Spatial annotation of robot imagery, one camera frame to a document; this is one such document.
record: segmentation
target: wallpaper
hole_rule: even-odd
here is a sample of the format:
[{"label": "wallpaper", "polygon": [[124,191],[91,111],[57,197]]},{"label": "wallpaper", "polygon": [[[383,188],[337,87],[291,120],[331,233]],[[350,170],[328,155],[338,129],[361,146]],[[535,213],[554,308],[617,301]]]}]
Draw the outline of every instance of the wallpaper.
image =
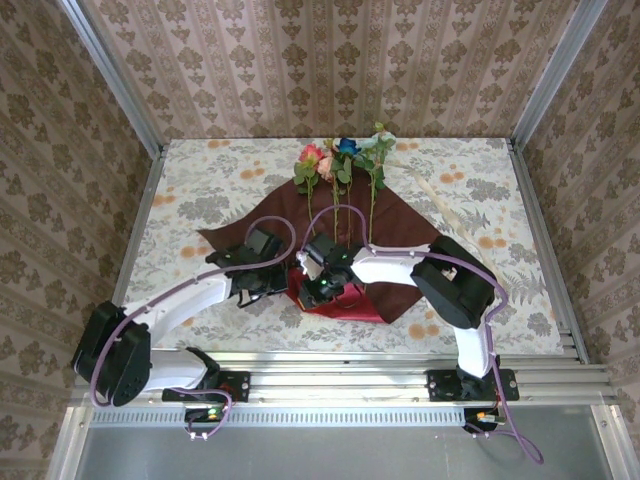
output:
[{"label": "wallpaper", "polygon": [[595,361],[640,452],[640,1],[609,1],[525,149]]},{"label": "wallpaper", "polygon": [[0,479],[44,478],[149,166],[55,2],[0,1]]},{"label": "wallpaper", "polygon": [[88,0],[168,142],[509,137],[577,0]]}]

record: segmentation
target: blue rose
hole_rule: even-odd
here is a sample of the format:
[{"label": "blue rose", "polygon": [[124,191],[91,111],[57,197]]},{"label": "blue rose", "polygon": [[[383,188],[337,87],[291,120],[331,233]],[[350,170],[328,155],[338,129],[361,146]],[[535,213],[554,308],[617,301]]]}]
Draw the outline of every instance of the blue rose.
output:
[{"label": "blue rose", "polygon": [[338,150],[340,153],[348,153],[354,156],[360,151],[360,149],[356,147],[356,141],[350,138],[341,138],[338,144]]}]

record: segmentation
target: brown cloth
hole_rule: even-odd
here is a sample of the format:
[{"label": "brown cloth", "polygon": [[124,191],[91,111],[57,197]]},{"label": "brown cloth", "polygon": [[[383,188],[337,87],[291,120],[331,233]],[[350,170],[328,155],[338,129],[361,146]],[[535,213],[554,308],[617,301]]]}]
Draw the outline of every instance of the brown cloth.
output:
[{"label": "brown cloth", "polygon": [[[378,191],[373,211],[372,242],[384,247],[412,247],[433,243],[440,232],[425,218],[407,205],[388,187]],[[371,207],[369,175],[361,169],[353,169],[353,185],[350,203],[364,213],[367,226]],[[340,197],[347,203],[347,195]],[[333,205],[331,185],[322,179],[313,188],[312,212]],[[347,209],[338,210],[338,243],[347,245],[349,213],[351,216],[351,245],[362,245],[361,222],[357,214]],[[289,220],[296,229],[296,249],[288,262],[295,260],[295,252],[301,246],[309,226],[309,212],[306,194],[298,193],[293,180],[278,187],[265,197],[256,208],[241,220],[215,230],[200,230],[215,250],[244,243],[247,229],[254,220],[266,215],[278,215]],[[285,243],[290,240],[289,229],[281,222],[268,220],[260,228],[274,233]],[[324,214],[315,224],[316,233],[323,232],[333,238],[333,212]],[[422,296],[415,287],[389,283],[375,283],[367,286],[367,297],[371,300],[380,317],[391,323],[406,312]]]}]

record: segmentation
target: flower stem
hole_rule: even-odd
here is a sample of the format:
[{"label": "flower stem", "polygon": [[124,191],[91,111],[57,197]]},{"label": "flower stem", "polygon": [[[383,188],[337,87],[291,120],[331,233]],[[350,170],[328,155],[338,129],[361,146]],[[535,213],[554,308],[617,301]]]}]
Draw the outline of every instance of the flower stem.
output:
[{"label": "flower stem", "polygon": [[[307,210],[309,210],[309,223],[313,221],[313,213],[311,212],[311,195],[313,193],[313,187],[311,186],[311,180],[307,177]],[[313,234],[316,234],[315,227],[311,227]]]},{"label": "flower stem", "polygon": [[369,242],[372,242],[373,235],[373,205],[376,203],[376,174],[371,172],[371,210],[369,211]]},{"label": "flower stem", "polygon": [[[347,184],[347,205],[351,205],[351,183]],[[351,210],[347,210],[347,248],[351,247]]]},{"label": "flower stem", "polygon": [[[333,204],[338,205],[339,197],[338,197],[338,181],[336,180],[333,184]],[[338,243],[338,209],[333,209],[333,241]]]}]

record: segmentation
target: green leaf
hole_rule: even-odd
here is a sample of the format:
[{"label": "green leaf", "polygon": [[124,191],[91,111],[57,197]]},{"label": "green leaf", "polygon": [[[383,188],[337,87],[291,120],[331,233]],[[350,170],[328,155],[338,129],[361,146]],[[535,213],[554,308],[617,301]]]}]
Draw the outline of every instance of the green leaf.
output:
[{"label": "green leaf", "polygon": [[351,181],[351,176],[345,172],[344,170],[340,170],[338,171],[338,180],[340,180],[342,183],[349,183]]}]

